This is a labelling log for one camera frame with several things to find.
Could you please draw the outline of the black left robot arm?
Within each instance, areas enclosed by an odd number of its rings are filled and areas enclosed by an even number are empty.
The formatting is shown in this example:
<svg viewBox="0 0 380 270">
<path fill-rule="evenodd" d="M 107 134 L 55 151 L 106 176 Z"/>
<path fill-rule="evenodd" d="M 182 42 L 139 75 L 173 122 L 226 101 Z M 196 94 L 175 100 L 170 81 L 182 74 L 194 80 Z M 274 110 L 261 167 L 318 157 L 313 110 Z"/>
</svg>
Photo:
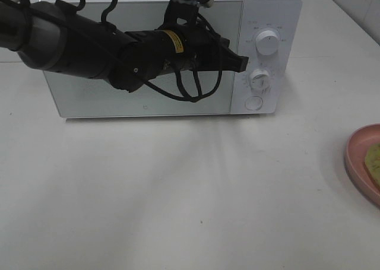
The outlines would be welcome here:
<svg viewBox="0 0 380 270">
<path fill-rule="evenodd" d="M 130 93 L 146 85 L 177 101 L 198 102 L 199 72 L 243 72 L 248 57 L 230 50 L 198 7 L 170 1 L 155 30 L 120 31 L 67 2 L 1 0 L 1 46 L 29 68 L 104 80 Z"/>
</svg>

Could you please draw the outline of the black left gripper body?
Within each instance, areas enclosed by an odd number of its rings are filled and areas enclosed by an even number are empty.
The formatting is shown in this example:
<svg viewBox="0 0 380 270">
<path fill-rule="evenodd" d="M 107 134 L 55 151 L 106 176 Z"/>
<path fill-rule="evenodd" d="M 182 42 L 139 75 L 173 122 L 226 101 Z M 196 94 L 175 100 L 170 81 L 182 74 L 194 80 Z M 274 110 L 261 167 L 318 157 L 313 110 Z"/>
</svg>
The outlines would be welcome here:
<svg viewBox="0 0 380 270">
<path fill-rule="evenodd" d="M 231 71 L 230 40 L 205 25 L 162 25 L 160 31 L 172 42 L 161 74 L 175 71 Z"/>
</svg>

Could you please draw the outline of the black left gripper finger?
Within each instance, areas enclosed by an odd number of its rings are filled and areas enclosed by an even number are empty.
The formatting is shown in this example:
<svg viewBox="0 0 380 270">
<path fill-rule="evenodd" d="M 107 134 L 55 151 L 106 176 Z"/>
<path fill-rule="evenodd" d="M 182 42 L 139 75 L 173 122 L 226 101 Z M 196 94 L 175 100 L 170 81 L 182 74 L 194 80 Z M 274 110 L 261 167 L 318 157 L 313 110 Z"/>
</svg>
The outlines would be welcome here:
<svg viewBox="0 0 380 270">
<path fill-rule="evenodd" d="M 232 71 L 244 72 L 248 65 L 249 58 L 235 53 L 218 53 L 207 65 L 207 71 Z"/>
</svg>

